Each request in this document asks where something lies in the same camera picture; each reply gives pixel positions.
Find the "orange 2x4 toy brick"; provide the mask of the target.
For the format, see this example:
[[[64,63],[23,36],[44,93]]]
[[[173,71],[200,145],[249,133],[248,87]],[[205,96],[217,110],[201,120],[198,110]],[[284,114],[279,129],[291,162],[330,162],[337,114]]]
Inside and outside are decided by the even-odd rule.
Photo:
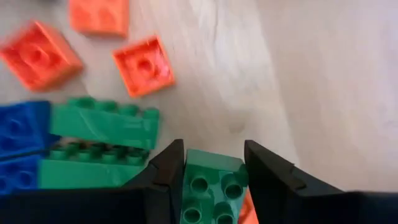
[[[249,189],[246,191],[238,224],[259,224]]]
[[[85,35],[126,38],[129,0],[69,0],[70,26]]]

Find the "blue 2x4 toy brick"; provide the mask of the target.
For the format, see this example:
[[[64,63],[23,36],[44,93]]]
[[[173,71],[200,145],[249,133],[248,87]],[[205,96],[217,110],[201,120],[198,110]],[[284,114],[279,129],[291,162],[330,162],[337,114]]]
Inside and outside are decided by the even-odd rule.
[[[0,105],[0,159],[53,146],[60,136],[50,133],[50,120],[49,101]]]
[[[40,155],[0,161],[0,197],[38,187]]]

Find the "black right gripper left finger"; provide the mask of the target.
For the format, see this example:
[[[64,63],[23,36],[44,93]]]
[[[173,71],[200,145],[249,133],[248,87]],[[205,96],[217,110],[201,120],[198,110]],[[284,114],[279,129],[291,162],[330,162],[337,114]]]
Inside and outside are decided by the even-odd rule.
[[[179,224],[185,168],[182,139],[173,140],[147,167],[126,182],[134,196],[131,224]]]

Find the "green 2x4 toy brick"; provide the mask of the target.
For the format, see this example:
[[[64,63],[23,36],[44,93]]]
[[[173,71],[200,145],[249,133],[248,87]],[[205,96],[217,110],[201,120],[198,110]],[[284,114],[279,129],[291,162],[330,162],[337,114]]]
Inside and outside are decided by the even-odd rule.
[[[156,108],[140,109],[135,104],[72,97],[52,105],[50,132],[63,137],[120,146],[155,148],[160,124]]]
[[[145,149],[69,142],[56,145],[39,162],[41,189],[120,187],[146,166]]]
[[[187,150],[180,224],[237,224],[247,186],[241,159]]]

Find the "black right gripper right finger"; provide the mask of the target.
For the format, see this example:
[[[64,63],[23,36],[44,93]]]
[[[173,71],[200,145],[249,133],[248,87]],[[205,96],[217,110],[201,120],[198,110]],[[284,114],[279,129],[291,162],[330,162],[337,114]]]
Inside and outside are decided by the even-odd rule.
[[[244,142],[249,189],[260,224],[338,223],[336,187],[297,168],[256,141]]]

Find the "orange 2x2 toy brick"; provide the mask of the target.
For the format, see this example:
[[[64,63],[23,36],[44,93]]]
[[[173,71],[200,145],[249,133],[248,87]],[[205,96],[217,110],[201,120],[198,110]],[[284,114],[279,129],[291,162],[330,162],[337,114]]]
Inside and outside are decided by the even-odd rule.
[[[133,98],[175,83],[170,61],[157,35],[115,50],[113,59],[127,92]]]
[[[83,62],[63,35],[39,21],[0,44],[0,57],[30,91],[49,91],[83,70]]]

